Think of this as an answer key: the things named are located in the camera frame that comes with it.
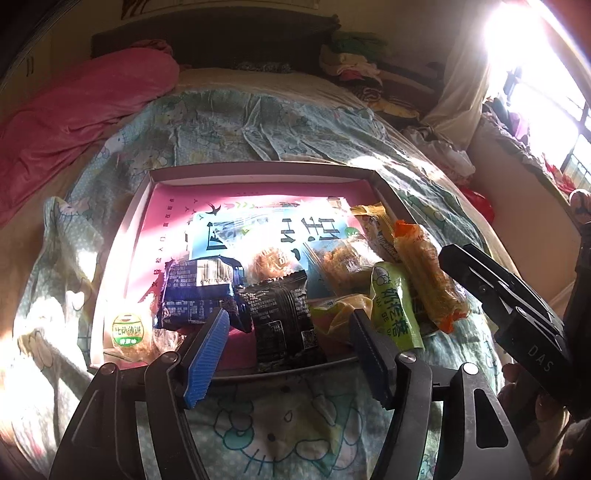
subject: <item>pile of clothes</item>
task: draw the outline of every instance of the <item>pile of clothes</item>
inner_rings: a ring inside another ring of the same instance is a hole
[[[437,104],[443,68],[394,57],[387,47],[374,33],[336,31],[330,45],[322,45],[320,67],[394,128],[419,126]]]
[[[338,85],[364,102],[377,102],[382,96],[382,79],[375,63],[387,42],[373,33],[340,32],[332,42],[322,45],[320,68]]]

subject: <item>light blue bedsheet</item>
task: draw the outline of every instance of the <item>light blue bedsheet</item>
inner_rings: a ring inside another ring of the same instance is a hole
[[[445,245],[484,248],[457,199],[417,169],[370,109],[328,108],[237,89],[189,91],[149,104],[111,137],[65,200],[45,204],[44,247],[15,320],[18,351],[7,373],[21,450],[48,473],[59,440],[90,381],[93,305],[109,246],[145,172],[220,161],[281,161],[306,155],[374,168],[416,221]],[[424,358],[476,363],[493,390],[500,365],[479,304],[454,332],[425,339]],[[421,478],[431,478],[441,412],[434,406]],[[188,413],[213,479],[366,478],[391,413],[371,399],[349,365],[256,384],[212,388]],[[149,478],[158,478],[145,410],[139,412]]]

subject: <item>snack package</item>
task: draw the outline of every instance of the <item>snack package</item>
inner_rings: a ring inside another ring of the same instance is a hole
[[[358,293],[321,301],[310,305],[310,317],[321,335],[350,344],[349,318],[356,309],[364,309],[368,318],[371,318],[371,299]]]
[[[382,261],[361,234],[346,239],[306,242],[310,263],[339,296],[367,293],[371,269]]]
[[[402,264],[402,259],[394,247],[394,222],[386,213],[381,203],[375,205],[357,205],[351,207],[351,213],[359,221],[368,239],[369,246],[385,261]],[[437,331],[435,325],[427,315],[423,302],[412,282],[408,283],[414,316],[421,329],[421,336],[427,336]]]
[[[439,267],[435,240],[421,225],[398,220],[394,241],[429,318],[451,333],[452,323],[468,315],[469,305],[463,289]]]
[[[425,348],[402,265],[389,262],[374,265],[371,297],[373,308],[370,318],[379,333],[388,335],[401,350]]]
[[[123,358],[150,363],[152,352],[152,312],[155,295],[149,294],[144,301],[122,301],[112,309],[110,324],[114,350]]]
[[[351,213],[363,227],[369,246],[386,262],[402,263],[394,248],[394,223],[381,203],[351,207]]]
[[[280,230],[267,224],[246,233],[236,249],[237,259],[244,265],[246,283],[254,285],[303,270],[286,245],[289,243],[281,242]]]
[[[252,322],[259,372],[326,362],[306,303],[306,272],[238,290],[243,323]]]
[[[230,324],[243,332],[243,325],[234,298],[235,289],[244,281],[243,268],[233,258],[210,257],[172,261],[166,265],[158,309],[158,328],[177,330],[204,323],[213,309],[228,312]]]

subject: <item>pink blanket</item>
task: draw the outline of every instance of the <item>pink blanket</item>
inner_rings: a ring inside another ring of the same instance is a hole
[[[169,92],[178,64],[128,48],[72,68],[0,125],[0,227],[104,129]]]

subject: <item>orange snack package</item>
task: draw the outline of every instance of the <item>orange snack package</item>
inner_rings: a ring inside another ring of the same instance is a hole
[[[451,333],[453,322],[468,315],[469,305],[463,289],[439,267],[435,240],[421,225],[398,220],[394,245],[429,318],[442,332]]]

